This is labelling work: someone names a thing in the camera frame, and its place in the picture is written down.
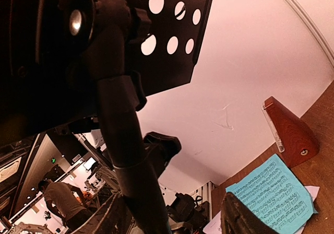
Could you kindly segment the black perforated music stand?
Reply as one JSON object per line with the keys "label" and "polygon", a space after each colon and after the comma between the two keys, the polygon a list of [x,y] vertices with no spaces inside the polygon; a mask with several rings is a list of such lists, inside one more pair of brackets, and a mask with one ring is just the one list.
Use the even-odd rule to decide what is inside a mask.
{"label": "black perforated music stand", "polygon": [[188,84],[213,0],[1,0],[1,146],[96,116],[123,202],[171,233],[137,111]]}

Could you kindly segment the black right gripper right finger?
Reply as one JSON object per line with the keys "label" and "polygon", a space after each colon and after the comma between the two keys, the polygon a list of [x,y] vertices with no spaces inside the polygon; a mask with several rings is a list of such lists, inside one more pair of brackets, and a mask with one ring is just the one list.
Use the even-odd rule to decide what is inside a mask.
{"label": "black right gripper right finger", "polygon": [[226,192],[221,205],[222,233],[274,234],[277,233],[263,223],[233,193]]}

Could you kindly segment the blue sheet music page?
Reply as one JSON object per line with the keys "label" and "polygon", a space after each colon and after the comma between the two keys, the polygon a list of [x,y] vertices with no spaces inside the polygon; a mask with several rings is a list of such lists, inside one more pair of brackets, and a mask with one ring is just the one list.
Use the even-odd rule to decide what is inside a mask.
{"label": "blue sheet music page", "polygon": [[317,213],[311,194],[277,154],[226,191],[278,233],[296,233]]}

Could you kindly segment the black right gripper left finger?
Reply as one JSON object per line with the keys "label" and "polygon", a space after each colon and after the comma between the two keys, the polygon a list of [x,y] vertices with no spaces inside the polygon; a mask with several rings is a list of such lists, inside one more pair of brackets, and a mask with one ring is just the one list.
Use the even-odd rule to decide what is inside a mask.
{"label": "black right gripper left finger", "polygon": [[117,192],[73,233],[129,233],[133,223],[132,215],[125,204],[123,195],[121,192]]}

